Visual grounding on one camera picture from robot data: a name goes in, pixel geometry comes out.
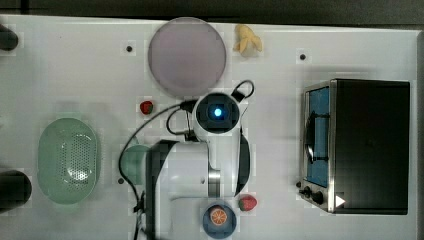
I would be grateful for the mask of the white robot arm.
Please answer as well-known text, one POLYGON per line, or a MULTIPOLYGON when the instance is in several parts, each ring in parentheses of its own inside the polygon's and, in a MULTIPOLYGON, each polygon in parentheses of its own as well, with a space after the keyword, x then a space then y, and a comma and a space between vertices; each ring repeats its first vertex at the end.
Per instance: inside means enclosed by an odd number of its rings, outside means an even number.
POLYGON ((237 196, 249 180, 249 143, 241 127, 235 90, 210 93, 185 103, 193 114, 192 140, 160 140, 146 155, 146 235, 169 240, 171 203, 181 198, 222 199, 237 196))

